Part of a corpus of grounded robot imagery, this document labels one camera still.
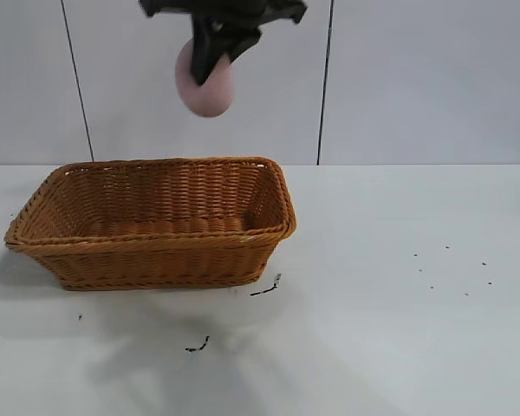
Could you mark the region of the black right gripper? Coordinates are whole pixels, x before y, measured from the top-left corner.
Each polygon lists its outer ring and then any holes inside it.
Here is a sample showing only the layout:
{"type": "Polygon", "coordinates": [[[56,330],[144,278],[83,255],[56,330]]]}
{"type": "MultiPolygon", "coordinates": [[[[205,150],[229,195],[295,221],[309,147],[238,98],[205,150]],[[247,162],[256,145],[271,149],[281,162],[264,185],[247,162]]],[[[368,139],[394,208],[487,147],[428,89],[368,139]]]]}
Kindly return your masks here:
{"type": "Polygon", "coordinates": [[[299,23],[304,1],[140,0],[148,17],[159,13],[192,16],[191,74],[203,85],[222,56],[234,62],[254,47],[262,32],[257,25],[280,19],[299,23]]]}

